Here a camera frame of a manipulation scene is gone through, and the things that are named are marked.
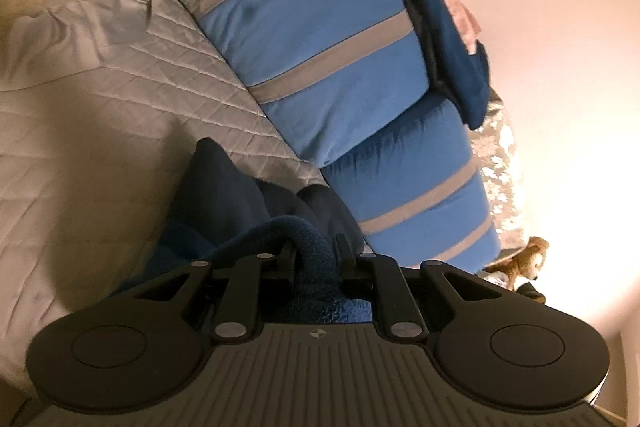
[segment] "circular pad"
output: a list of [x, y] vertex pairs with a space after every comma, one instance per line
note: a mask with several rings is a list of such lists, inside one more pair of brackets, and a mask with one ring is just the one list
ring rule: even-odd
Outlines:
[[145, 335], [126, 326], [98, 326], [85, 331], [71, 348], [80, 362], [104, 369], [133, 362], [145, 349]]
[[59, 407], [120, 413], [176, 393], [207, 349], [167, 303], [115, 299], [44, 328], [29, 346], [27, 369], [38, 394]]
[[491, 349], [505, 362], [524, 367], [542, 367], [562, 357], [564, 342], [546, 328], [516, 324], [496, 331], [491, 337]]

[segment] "blue fleece blanket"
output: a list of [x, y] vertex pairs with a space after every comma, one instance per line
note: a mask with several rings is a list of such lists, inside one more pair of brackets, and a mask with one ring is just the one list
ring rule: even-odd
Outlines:
[[353, 251], [364, 240], [334, 191], [311, 185], [293, 194], [236, 169], [222, 147], [206, 138], [185, 172], [158, 245], [140, 276], [118, 291], [206, 259], [232, 267], [245, 255], [277, 254], [286, 241], [298, 248], [294, 295], [270, 318], [285, 323], [352, 323], [371, 320], [366, 301], [347, 299], [331, 243], [342, 233]]

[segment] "gray quilted bedspread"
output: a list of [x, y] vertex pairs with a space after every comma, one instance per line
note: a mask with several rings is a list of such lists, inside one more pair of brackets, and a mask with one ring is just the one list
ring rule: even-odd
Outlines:
[[71, 0], [3, 39], [0, 377], [29, 391], [33, 335], [142, 267], [198, 139], [293, 190], [324, 182], [176, 0]]

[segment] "dark blue blanket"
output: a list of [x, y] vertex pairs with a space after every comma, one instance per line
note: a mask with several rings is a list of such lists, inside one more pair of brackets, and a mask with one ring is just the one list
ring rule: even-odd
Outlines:
[[422, 44], [433, 89], [440, 90], [469, 128], [482, 125], [489, 102], [489, 63], [484, 46], [468, 55], [443, 0], [404, 0]]
[[166, 226], [143, 273], [132, 287], [196, 259], [232, 267], [245, 255], [279, 253], [286, 241], [298, 248], [294, 296], [271, 317], [289, 323], [349, 323], [371, 320], [370, 304], [347, 299], [339, 288], [331, 244], [346, 236], [361, 251], [362, 233], [350, 211], [328, 187], [298, 194], [255, 180], [236, 169], [209, 138], [196, 151], [171, 204]]

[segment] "wall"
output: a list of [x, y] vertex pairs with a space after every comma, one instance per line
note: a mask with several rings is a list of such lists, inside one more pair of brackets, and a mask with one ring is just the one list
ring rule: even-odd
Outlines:
[[607, 416], [616, 427], [626, 426], [626, 370], [623, 354], [622, 338], [615, 335], [607, 340], [609, 347], [610, 365], [607, 380], [605, 380], [596, 406]]
[[611, 336], [640, 295], [640, 3], [464, 1], [513, 117], [532, 232], [552, 245], [536, 286]]
[[627, 425], [640, 425], [640, 305], [620, 332], [625, 353]]

